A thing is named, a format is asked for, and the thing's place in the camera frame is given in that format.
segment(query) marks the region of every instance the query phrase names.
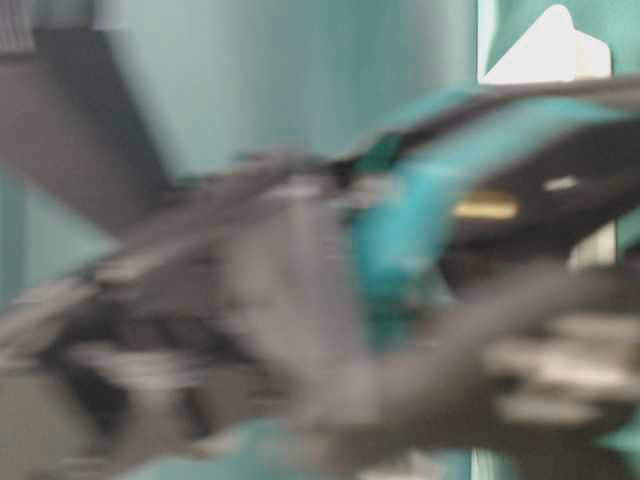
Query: teal wall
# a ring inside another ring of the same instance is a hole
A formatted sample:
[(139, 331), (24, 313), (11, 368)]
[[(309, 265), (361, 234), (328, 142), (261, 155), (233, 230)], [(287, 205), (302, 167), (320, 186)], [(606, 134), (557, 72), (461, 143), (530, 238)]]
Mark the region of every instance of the teal wall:
[[(34, 1), (56, 26), (82, 23), (86, 3)], [(390, 110), (475, 77), (474, 0), (102, 3), (102, 23), (127, 29), (113, 47), (176, 176), (253, 148), (336, 153)], [(113, 248), (54, 200), (4, 183), (0, 298)]]

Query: teal fabric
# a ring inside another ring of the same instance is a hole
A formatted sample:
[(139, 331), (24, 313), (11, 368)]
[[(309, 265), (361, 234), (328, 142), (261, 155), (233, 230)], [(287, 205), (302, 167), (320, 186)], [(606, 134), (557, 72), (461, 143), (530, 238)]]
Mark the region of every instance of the teal fabric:
[(220, 459), (212, 461), (188, 461), (167, 458), (126, 475), (127, 480), (339, 480), (329, 476), (305, 474), (285, 468), (282, 462), (274, 461), (276, 455), (291, 454), (278, 450), (287, 442), (286, 433), (273, 421), (256, 421), (235, 433), (237, 449)]
[(449, 212), (482, 173), (566, 131), (622, 115), (571, 99), (522, 100), (400, 163), (392, 172), (389, 198), (361, 215), (353, 231), (357, 272), (367, 297), (396, 300), (428, 271), (448, 237)]

